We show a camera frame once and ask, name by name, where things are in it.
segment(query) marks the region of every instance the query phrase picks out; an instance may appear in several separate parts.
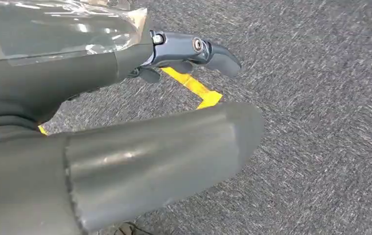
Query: clear plastic wrap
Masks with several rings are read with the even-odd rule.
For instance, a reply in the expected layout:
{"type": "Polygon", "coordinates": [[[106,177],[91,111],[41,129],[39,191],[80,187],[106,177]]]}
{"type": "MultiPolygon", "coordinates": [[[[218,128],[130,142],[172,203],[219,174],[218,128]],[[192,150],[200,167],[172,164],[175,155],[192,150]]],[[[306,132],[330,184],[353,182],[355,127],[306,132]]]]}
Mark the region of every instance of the clear plastic wrap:
{"type": "Polygon", "coordinates": [[[11,65],[124,50],[140,42],[147,9],[108,0],[0,0],[0,61],[11,65]]]}

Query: yellow tape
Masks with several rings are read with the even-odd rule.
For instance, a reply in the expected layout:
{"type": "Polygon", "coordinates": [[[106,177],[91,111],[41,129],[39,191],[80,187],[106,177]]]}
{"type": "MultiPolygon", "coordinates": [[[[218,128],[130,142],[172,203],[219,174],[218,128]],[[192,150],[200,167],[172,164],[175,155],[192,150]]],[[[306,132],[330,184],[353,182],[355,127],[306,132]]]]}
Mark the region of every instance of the yellow tape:
{"type": "Polygon", "coordinates": [[[190,91],[202,98],[203,101],[197,109],[214,106],[222,98],[222,95],[220,93],[216,91],[210,91],[202,83],[194,79],[189,74],[178,73],[172,68],[163,68],[162,70],[169,76],[173,77],[176,81],[187,87],[190,91]]]}
{"type": "Polygon", "coordinates": [[[42,126],[39,126],[39,131],[41,131],[42,134],[47,135],[46,130],[42,126]]]}

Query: gray carpet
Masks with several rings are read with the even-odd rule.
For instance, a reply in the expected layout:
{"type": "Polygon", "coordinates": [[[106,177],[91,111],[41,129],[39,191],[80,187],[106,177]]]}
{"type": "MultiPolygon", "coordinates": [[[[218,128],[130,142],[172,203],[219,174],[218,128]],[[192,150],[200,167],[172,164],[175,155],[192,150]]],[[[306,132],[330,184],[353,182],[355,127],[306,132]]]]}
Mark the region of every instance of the gray carpet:
{"type": "MultiPolygon", "coordinates": [[[[141,216],[141,226],[160,235],[372,235],[372,0],[135,4],[149,8],[156,28],[229,46],[243,61],[239,77],[193,76],[223,102],[258,106],[266,130],[236,177],[141,216]]],[[[46,127],[80,130],[199,102],[174,79],[134,79],[64,103],[46,127]]]]}

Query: lever pivot bolt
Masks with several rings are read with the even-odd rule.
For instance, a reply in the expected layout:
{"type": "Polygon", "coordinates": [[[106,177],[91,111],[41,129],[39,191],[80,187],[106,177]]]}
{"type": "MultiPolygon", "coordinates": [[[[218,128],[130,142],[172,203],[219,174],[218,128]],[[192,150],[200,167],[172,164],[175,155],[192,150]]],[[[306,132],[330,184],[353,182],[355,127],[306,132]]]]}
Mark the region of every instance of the lever pivot bolt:
{"type": "Polygon", "coordinates": [[[162,35],[160,34],[156,34],[152,37],[153,39],[153,44],[154,45],[159,45],[159,44],[163,44],[164,43],[164,38],[162,35]]]}
{"type": "Polygon", "coordinates": [[[193,39],[193,49],[195,52],[200,53],[203,50],[203,42],[200,38],[193,39]]]}

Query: plastic film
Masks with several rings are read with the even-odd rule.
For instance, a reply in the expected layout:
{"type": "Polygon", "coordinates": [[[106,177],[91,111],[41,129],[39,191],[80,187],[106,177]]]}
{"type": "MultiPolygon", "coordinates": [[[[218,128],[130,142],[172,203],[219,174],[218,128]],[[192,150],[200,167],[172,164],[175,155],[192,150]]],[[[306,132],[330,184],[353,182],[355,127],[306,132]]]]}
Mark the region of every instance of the plastic film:
{"type": "Polygon", "coordinates": [[[141,41],[147,9],[107,0],[0,0],[0,61],[24,65],[121,51],[141,41]]]}

